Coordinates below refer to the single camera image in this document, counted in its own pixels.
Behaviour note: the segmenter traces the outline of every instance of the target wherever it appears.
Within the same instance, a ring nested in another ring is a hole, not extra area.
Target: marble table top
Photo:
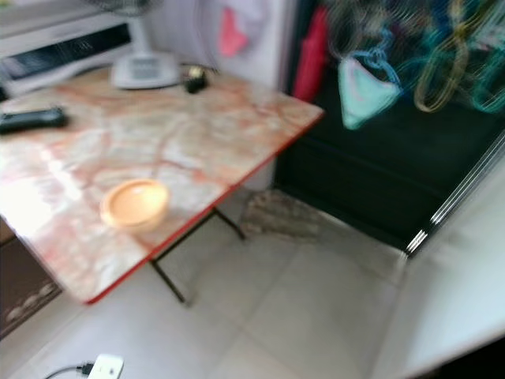
[[[180,86],[122,91],[100,69],[2,103],[4,112],[59,105],[65,129],[0,137],[0,214],[75,299],[100,300],[165,249],[322,110],[228,76],[190,95]],[[99,214],[104,194],[132,178],[170,188],[155,231],[129,235]]]

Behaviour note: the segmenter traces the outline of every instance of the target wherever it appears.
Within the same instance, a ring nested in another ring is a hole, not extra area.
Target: black cable
[[[63,367],[60,370],[56,370],[53,373],[47,375],[44,379],[50,379],[52,377],[56,377],[61,373],[66,373],[67,371],[81,371],[82,366],[69,366],[69,367]]]
[[[94,363],[87,362],[82,366],[68,366],[63,367],[60,370],[56,370],[53,373],[47,375],[44,379],[51,379],[52,377],[57,377],[61,373],[67,373],[69,371],[77,371],[78,373],[82,373],[83,376],[87,377],[89,373],[91,373]]]

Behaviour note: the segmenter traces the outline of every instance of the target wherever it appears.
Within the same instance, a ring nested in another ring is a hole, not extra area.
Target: small round container
[[[169,190],[151,179],[135,179],[113,188],[100,205],[105,223],[128,231],[142,233],[161,224],[168,213]]]

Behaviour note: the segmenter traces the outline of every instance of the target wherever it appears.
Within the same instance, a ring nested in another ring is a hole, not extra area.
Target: fan base
[[[148,89],[179,84],[181,72],[172,54],[150,52],[131,54],[118,59],[111,73],[114,87],[124,89]]]

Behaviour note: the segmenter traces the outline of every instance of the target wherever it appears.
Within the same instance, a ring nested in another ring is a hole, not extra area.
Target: power plug
[[[88,379],[118,379],[121,376],[125,361],[121,357],[100,354],[89,373]]]

